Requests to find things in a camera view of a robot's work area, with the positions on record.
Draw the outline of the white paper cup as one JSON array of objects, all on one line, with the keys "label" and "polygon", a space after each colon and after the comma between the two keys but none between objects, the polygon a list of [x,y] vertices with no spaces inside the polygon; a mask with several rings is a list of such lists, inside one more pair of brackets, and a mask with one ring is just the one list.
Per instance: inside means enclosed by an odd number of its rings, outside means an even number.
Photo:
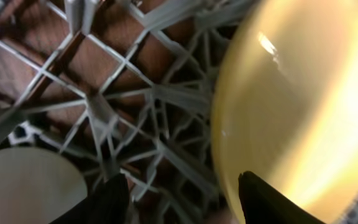
[{"label": "white paper cup", "polygon": [[0,150],[0,223],[50,223],[87,194],[81,172],[56,152]]}]

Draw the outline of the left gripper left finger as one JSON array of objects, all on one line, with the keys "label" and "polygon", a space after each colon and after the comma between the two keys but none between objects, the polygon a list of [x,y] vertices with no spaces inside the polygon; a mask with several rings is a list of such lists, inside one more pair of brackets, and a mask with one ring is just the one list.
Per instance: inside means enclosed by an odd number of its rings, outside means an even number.
[{"label": "left gripper left finger", "polygon": [[123,224],[128,206],[127,179],[117,174],[50,224]]}]

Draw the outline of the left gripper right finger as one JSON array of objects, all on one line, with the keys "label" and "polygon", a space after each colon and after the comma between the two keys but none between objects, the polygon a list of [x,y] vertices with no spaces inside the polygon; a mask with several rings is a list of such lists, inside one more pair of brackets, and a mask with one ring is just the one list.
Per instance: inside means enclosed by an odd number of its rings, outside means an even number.
[{"label": "left gripper right finger", "polygon": [[239,198],[248,224],[321,224],[251,171],[239,178]]}]

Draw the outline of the yellow round plate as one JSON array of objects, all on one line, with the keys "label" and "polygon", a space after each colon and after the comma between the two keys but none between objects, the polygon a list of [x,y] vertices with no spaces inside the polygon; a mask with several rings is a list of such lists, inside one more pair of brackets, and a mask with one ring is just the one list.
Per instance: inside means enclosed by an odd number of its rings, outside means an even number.
[{"label": "yellow round plate", "polygon": [[[238,223],[358,223],[358,1],[259,1],[216,87],[213,162]],[[273,204],[260,212],[253,197]]]}]

